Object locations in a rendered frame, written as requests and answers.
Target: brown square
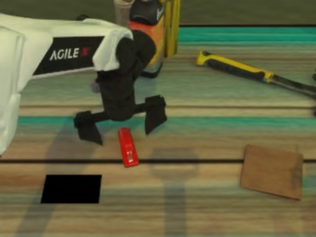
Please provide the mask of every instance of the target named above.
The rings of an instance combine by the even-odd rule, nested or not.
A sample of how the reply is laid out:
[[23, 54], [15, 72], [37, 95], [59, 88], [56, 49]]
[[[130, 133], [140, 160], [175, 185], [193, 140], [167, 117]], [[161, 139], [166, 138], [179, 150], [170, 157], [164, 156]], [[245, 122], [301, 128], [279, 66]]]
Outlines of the brown square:
[[251, 190], [301, 199], [302, 172], [302, 154], [247, 145], [240, 185]]

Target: red utility knife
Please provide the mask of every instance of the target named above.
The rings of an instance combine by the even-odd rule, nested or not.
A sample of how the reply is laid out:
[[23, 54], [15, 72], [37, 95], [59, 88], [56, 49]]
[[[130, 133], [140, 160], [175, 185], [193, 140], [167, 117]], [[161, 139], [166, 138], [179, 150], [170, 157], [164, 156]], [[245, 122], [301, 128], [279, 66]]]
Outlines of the red utility knife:
[[124, 166], [128, 168], [138, 165], [139, 160], [129, 128], [120, 128], [118, 130], [118, 137]]

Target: bottle label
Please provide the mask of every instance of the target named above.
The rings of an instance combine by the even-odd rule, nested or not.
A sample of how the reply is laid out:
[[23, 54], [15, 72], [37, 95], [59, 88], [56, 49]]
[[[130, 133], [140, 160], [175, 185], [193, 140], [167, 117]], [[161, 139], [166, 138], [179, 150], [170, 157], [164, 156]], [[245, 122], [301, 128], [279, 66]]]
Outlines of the bottle label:
[[130, 21], [130, 28], [133, 30], [142, 31], [148, 34], [153, 39], [157, 50], [156, 50], [156, 54], [151, 59], [148, 66], [155, 63], [159, 59], [159, 56], [163, 51], [164, 16], [161, 17], [161, 19], [155, 26], [148, 26], [144, 24], [139, 24], [134, 21]]

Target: yellow and black handle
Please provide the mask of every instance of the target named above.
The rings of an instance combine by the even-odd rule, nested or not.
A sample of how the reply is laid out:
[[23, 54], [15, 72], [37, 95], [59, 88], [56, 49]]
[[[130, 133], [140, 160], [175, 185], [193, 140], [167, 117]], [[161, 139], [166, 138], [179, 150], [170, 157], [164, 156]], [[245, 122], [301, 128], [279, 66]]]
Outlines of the yellow and black handle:
[[244, 63], [237, 62], [207, 51], [201, 51], [197, 57], [196, 65], [209, 66], [235, 76], [262, 80], [266, 83], [272, 82], [274, 73], [264, 69], [256, 68]]

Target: red object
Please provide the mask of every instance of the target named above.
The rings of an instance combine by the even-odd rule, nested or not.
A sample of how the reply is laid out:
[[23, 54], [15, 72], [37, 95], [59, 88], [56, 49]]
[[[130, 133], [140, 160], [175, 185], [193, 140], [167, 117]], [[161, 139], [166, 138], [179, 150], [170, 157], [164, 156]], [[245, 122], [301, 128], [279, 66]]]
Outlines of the red object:
[[128, 168], [138, 165], [139, 160], [129, 128], [120, 128], [118, 130], [118, 137], [124, 166]]

